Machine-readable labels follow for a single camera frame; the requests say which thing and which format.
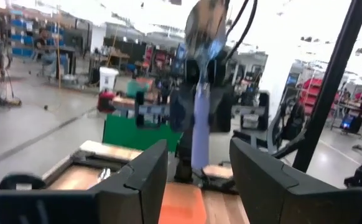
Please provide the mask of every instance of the red machine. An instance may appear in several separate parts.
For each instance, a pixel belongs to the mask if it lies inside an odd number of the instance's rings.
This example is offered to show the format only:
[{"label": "red machine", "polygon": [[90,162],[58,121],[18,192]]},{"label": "red machine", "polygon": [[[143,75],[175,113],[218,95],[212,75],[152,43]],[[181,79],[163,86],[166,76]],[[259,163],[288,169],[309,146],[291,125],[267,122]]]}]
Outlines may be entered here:
[{"label": "red machine", "polygon": [[114,98],[114,93],[109,90],[104,90],[98,95],[98,104],[96,109],[103,113],[113,113],[114,106],[111,104]]}]

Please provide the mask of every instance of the black cable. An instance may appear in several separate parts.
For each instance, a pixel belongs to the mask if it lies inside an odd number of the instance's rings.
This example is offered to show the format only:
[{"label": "black cable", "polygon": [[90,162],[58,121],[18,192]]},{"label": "black cable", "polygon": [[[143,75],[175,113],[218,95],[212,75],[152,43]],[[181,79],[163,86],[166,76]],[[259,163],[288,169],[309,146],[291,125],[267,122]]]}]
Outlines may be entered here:
[{"label": "black cable", "polygon": [[233,28],[236,26],[236,24],[239,22],[239,20],[241,19],[241,16],[244,12],[244,9],[246,8],[246,6],[248,5],[249,0],[245,0],[243,1],[242,7],[238,12],[238,15],[236,15],[235,20],[233,21],[231,27],[228,29],[228,31],[226,32],[226,36],[229,36],[230,32],[233,30]]},{"label": "black cable", "polygon": [[242,44],[242,41],[243,41],[244,37],[246,36],[246,34],[248,34],[248,32],[249,32],[249,30],[250,30],[250,27],[251,27],[251,24],[253,23],[254,17],[255,17],[255,15],[256,15],[257,3],[258,3],[258,0],[254,0],[254,1],[253,1],[253,8],[251,9],[251,13],[250,13],[250,17],[249,17],[248,24],[247,24],[246,27],[244,28],[244,31],[243,31],[240,39],[237,41],[237,43],[235,44],[235,46],[232,48],[232,50],[231,50],[231,51],[228,53],[228,55],[226,56],[225,62],[232,57],[232,55],[236,52],[236,50],[238,49],[238,47]]}]

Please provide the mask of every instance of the purple object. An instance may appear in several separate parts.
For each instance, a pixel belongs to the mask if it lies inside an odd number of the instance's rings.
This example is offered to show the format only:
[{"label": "purple object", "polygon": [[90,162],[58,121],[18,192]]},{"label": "purple object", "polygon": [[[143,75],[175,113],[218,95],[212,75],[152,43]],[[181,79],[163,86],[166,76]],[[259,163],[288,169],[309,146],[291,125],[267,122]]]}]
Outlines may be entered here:
[{"label": "purple object", "polygon": [[199,86],[195,94],[195,124],[192,136],[192,168],[203,169],[208,165],[210,127],[208,115],[210,110],[209,91]]}]

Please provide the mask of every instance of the white bucket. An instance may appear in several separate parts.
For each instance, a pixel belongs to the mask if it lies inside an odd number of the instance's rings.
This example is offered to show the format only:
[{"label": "white bucket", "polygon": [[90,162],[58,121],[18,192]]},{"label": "white bucket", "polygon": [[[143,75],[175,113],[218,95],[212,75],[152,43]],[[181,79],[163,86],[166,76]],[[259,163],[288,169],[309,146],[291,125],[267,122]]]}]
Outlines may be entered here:
[{"label": "white bucket", "polygon": [[119,70],[114,68],[100,67],[100,91],[113,90]]}]

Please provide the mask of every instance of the concrete floor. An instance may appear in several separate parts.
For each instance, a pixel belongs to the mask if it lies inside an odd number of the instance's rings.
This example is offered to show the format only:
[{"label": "concrete floor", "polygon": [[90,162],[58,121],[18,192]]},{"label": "concrete floor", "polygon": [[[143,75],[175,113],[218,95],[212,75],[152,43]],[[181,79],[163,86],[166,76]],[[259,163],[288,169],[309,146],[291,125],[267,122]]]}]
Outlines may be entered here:
[{"label": "concrete floor", "polygon": [[[0,180],[10,172],[42,175],[84,141],[101,141],[104,120],[91,112],[96,97],[44,86],[45,79],[27,72],[38,69],[35,65],[15,63],[10,71],[13,79],[24,78],[12,84],[23,105],[0,108]],[[44,105],[51,111],[45,111]],[[212,164],[229,159],[230,137],[231,134],[211,136]],[[360,141],[358,137],[324,129],[308,173],[343,188],[343,179],[353,175],[362,162],[362,152],[351,149]],[[287,157],[288,162],[293,159],[294,154]]]}]

